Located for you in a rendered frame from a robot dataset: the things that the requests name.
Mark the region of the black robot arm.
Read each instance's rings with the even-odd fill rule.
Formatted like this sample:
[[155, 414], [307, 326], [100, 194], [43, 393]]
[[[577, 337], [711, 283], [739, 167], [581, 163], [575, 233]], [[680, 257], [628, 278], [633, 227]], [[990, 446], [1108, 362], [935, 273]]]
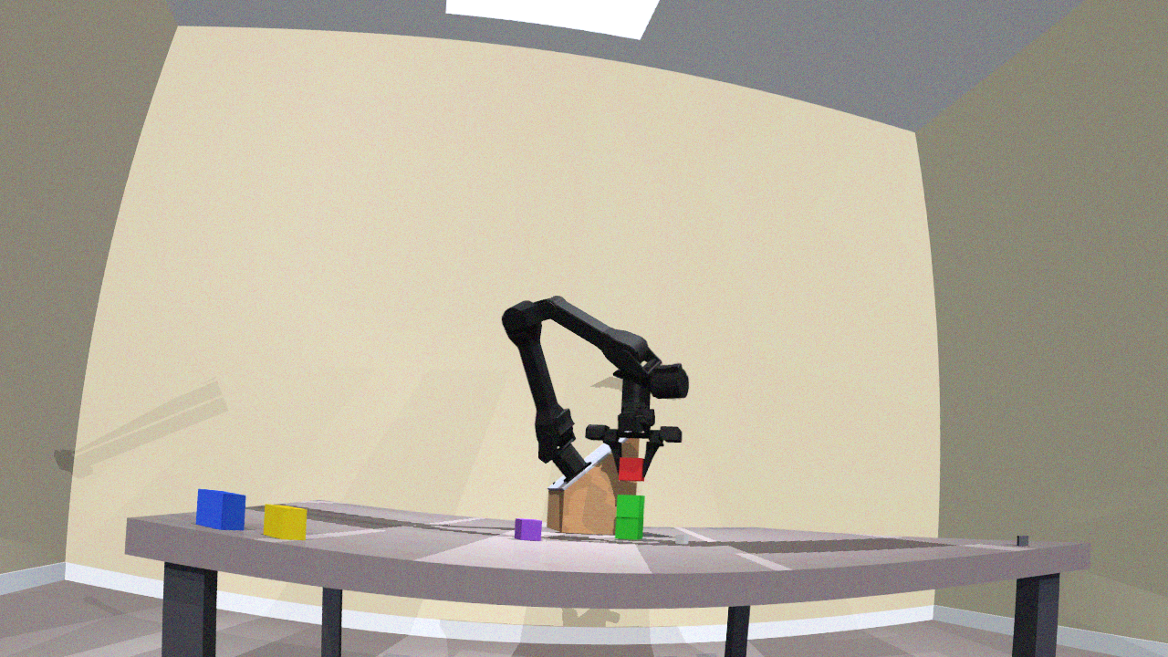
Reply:
[[[658, 399], [687, 397], [689, 380], [683, 364], [661, 365], [644, 337], [611, 328], [561, 296], [538, 302], [523, 300], [506, 310], [502, 314], [502, 325], [520, 352], [531, 397], [537, 407], [535, 428], [537, 428], [538, 459], [544, 464], [552, 459], [559, 472], [566, 476], [566, 480], [571, 480], [592, 462], [583, 459], [573, 448], [575, 423], [570, 408], [559, 407], [552, 390], [541, 348], [541, 321], [547, 319], [552, 319], [602, 350], [602, 354], [617, 367], [613, 376], [624, 379], [623, 397], [651, 399], [651, 393]], [[644, 361], [647, 364], [640, 365]], [[624, 412], [618, 415], [619, 433], [630, 430], [642, 433], [644, 429], [651, 430], [654, 424], [654, 409], [648, 409], [647, 406], [640, 406], [639, 412], [624, 407]]]

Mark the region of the blue block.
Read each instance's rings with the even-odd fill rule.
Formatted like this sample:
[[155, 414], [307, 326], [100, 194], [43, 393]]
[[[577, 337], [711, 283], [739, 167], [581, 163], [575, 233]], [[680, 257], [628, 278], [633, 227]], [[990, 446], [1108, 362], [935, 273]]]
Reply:
[[199, 489], [196, 525], [221, 531], [245, 531], [245, 495]]

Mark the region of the red block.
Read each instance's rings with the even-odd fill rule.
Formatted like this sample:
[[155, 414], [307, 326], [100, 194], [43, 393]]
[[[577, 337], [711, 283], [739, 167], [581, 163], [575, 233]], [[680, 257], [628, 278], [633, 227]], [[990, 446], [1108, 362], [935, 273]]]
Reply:
[[619, 457], [619, 480], [645, 480], [644, 458]]

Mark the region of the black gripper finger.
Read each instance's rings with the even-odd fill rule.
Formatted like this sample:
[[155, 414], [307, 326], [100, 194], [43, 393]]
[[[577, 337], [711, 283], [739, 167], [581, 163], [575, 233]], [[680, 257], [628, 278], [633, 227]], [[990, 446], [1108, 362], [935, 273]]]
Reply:
[[621, 457], [621, 443], [614, 440], [602, 440], [602, 443], [605, 443], [610, 447], [610, 452], [613, 454], [616, 469], [619, 473], [619, 457]]
[[642, 466], [642, 477], [644, 478], [645, 478], [645, 475], [648, 471], [648, 466], [651, 466], [651, 461], [653, 459], [655, 452], [658, 452], [658, 448], [659, 447], [663, 447], [663, 443], [646, 442], [645, 463], [644, 463], [644, 466]]

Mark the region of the yellow block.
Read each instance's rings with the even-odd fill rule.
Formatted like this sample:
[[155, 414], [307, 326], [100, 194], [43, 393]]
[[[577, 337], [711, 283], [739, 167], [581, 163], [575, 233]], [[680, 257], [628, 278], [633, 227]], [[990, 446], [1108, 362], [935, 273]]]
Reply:
[[308, 523], [308, 511], [291, 507], [288, 505], [266, 504], [266, 516], [264, 516], [264, 533], [278, 539], [306, 540], [306, 523]]

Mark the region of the purple cube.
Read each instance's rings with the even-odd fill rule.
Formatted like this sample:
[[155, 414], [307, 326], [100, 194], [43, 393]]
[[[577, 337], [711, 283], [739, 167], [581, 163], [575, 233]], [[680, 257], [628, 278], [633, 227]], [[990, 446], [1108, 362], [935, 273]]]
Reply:
[[515, 518], [515, 539], [541, 541], [542, 520]]

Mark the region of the green block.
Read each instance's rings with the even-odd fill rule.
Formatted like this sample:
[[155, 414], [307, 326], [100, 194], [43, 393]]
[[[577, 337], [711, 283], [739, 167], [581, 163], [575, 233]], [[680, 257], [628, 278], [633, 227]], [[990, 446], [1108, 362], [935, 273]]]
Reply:
[[642, 539], [644, 518], [618, 518], [616, 539]]
[[644, 518], [645, 495], [618, 495], [618, 518]]

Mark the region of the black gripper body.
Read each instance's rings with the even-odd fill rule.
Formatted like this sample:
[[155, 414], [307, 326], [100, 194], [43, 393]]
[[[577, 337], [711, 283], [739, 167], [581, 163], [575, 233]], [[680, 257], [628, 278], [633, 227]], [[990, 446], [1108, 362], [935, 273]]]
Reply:
[[[621, 412], [624, 407], [631, 407], [632, 412], [639, 412], [640, 406], [647, 406], [651, 409], [651, 399], [647, 397], [623, 397]], [[645, 430], [645, 429], [644, 429]], [[645, 433], [619, 433], [619, 429], [611, 429], [609, 426], [600, 424], [589, 424], [588, 435], [589, 440], [614, 440], [619, 438], [648, 438], [651, 442], [658, 443], [683, 443], [683, 430], [677, 427], [661, 427], [661, 430], [645, 430]]]

